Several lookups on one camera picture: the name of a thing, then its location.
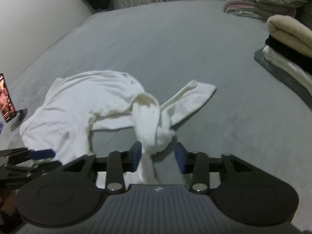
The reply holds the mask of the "beige folded garment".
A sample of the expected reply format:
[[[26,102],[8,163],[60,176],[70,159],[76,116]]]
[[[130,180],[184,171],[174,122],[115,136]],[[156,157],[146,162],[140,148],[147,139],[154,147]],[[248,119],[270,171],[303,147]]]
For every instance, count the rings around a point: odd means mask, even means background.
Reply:
[[[274,15],[267,19],[269,34],[297,52],[311,57],[311,30],[295,18]]]

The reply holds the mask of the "white sweatshirt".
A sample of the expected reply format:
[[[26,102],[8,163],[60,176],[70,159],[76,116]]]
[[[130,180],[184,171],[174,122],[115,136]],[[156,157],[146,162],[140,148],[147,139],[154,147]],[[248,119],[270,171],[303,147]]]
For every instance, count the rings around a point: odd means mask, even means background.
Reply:
[[[19,132],[26,147],[53,149],[56,159],[66,164],[91,152],[91,131],[132,127],[142,156],[135,172],[125,171],[125,183],[157,184],[151,157],[172,141],[174,126],[205,105],[215,90],[212,84],[193,80],[159,104],[130,74],[83,72],[56,79]]]

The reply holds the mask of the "white folded garment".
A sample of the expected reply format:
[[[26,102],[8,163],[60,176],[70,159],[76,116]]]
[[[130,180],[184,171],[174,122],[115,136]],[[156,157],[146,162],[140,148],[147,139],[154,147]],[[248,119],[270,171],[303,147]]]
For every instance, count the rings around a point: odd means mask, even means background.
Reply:
[[[272,65],[284,70],[291,75],[296,81],[298,81],[311,95],[311,74],[306,72],[300,66],[284,58],[278,54],[273,48],[266,45],[262,50],[263,56],[266,61]]]

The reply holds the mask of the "smartphone on stand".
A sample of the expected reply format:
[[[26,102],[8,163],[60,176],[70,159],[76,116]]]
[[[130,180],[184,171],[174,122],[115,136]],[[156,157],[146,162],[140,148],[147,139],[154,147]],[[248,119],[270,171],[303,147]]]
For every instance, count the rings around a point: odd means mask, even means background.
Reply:
[[[1,114],[6,123],[17,118],[17,123],[21,124],[27,115],[27,108],[17,110],[6,86],[4,74],[0,74],[1,82]]]

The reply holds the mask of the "black folded garment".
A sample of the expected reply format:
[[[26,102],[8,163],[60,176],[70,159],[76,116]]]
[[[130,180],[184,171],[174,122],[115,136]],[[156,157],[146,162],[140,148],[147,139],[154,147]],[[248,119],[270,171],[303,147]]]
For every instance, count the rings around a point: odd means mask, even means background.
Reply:
[[[311,58],[305,56],[298,51],[292,49],[291,47],[279,42],[274,39],[271,35],[265,40],[265,44],[273,48],[275,52],[287,58],[291,62],[305,69],[306,71],[311,70]]]

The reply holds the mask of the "grey folded garment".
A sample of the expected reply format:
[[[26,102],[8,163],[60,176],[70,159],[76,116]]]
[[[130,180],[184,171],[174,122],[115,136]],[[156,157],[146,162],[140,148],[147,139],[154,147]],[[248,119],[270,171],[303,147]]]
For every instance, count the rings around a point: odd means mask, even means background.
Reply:
[[[272,65],[265,60],[262,50],[259,49],[254,53],[254,60],[259,63],[267,72],[273,75],[278,81],[282,82],[284,85],[288,86],[293,92],[295,92],[311,109],[311,94],[308,92],[307,88],[304,87],[297,79],[289,75],[284,70]]]

